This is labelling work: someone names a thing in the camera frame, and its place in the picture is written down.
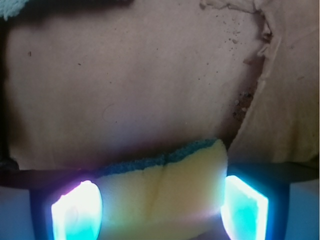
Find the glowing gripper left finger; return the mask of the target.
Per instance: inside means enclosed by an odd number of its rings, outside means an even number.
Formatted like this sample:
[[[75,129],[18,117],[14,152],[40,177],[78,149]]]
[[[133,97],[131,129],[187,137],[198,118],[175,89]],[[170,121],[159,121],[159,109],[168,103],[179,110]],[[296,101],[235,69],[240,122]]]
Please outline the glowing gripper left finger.
[[[36,240],[96,240],[100,235],[102,194],[91,179],[33,190],[30,209]]]

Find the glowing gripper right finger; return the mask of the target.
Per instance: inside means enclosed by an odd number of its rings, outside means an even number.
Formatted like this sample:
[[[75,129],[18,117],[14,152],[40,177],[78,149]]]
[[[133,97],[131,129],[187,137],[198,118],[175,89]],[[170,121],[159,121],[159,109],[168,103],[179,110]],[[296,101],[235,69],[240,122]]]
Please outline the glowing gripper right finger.
[[[231,240],[283,240],[289,210],[290,174],[284,166],[229,166],[223,227]]]

